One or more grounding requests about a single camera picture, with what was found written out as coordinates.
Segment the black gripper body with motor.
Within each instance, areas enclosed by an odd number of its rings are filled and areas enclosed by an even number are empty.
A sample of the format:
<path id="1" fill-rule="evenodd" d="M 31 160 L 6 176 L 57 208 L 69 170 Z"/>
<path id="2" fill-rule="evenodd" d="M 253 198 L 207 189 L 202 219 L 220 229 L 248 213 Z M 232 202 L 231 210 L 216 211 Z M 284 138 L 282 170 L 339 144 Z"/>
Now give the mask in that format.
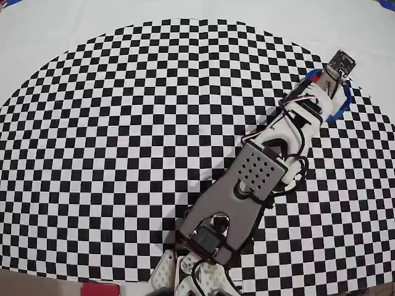
<path id="1" fill-rule="evenodd" d="M 322 88 L 318 84 L 318 81 L 320 78 L 321 78 L 321 75 L 307 75 L 304 80 L 304 82 L 306 82 L 306 87 L 304 89 L 304 92 L 305 93 L 316 93 L 318 91 L 321 91 Z"/>

